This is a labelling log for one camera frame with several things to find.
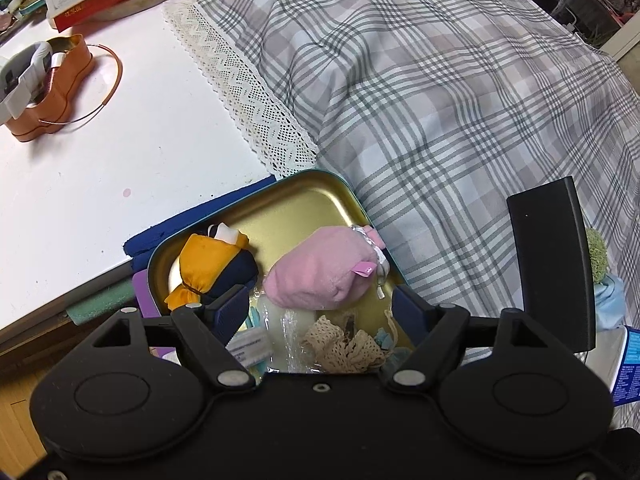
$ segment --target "gold tray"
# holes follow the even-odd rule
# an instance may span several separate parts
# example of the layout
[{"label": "gold tray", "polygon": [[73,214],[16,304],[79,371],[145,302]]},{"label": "gold tray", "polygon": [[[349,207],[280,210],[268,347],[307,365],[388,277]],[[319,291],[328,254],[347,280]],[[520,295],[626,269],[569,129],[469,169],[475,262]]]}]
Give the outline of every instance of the gold tray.
[{"label": "gold tray", "polygon": [[[249,237],[249,250],[258,263],[260,276],[319,227],[371,224],[343,179],[321,170],[296,173],[203,218],[158,245],[149,261],[148,283],[151,297],[162,314],[169,313],[164,302],[169,294],[169,273],[187,238],[196,229],[220,222]],[[385,255],[390,272],[382,287],[385,293],[382,300],[372,286],[358,301],[337,310],[318,311],[318,316],[325,314],[328,319],[338,319],[348,309],[356,312],[358,329],[371,335],[380,327],[388,331],[384,311],[390,307],[393,288],[404,283],[404,277],[387,251]],[[398,345],[412,348],[402,330],[398,332]]]}]

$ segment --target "green foam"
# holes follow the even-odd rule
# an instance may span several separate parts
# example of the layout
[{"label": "green foam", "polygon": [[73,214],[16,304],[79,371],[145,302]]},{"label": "green foam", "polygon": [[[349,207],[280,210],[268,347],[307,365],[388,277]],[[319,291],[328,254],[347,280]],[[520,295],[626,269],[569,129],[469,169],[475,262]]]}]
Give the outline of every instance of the green foam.
[{"label": "green foam", "polygon": [[81,325],[102,314],[118,310],[136,299],[131,277],[124,278],[113,285],[96,292],[85,300],[70,306],[66,313],[76,325]]}]

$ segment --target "gray plaid cloth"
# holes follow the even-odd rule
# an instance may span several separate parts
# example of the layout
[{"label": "gray plaid cloth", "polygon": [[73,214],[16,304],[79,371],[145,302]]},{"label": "gray plaid cloth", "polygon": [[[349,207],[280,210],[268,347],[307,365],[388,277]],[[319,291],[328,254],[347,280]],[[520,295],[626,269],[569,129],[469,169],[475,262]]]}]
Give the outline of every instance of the gray plaid cloth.
[{"label": "gray plaid cloth", "polygon": [[[505,200],[573,175],[640,326],[640,100],[609,57],[530,0],[199,5],[308,130],[318,166],[351,184],[426,300],[480,316],[521,308]],[[623,424],[640,426],[634,411]]]}]

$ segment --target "pink plush bag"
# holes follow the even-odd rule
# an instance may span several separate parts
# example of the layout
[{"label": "pink plush bag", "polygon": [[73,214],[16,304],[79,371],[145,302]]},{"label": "pink plush bag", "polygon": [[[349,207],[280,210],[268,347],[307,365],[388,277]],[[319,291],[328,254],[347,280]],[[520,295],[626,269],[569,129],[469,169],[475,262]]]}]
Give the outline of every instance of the pink plush bag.
[{"label": "pink plush bag", "polygon": [[370,226],[321,227],[281,257],[264,279],[277,306],[330,310],[360,298],[389,270],[385,243]]}]

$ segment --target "white table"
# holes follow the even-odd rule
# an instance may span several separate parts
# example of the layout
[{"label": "white table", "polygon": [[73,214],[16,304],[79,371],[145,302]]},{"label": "white table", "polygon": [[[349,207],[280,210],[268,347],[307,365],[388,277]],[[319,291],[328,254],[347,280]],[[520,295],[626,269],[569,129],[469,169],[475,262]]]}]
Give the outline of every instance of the white table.
[{"label": "white table", "polygon": [[[122,245],[134,234],[268,176],[159,7],[73,32],[112,48],[124,74],[86,124],[26,143],[0,126],[0,342],[126,276]],[[56,35],[31,25],[0,56]],[[90,49],[97,67],[75,117],[116,73]]]}]

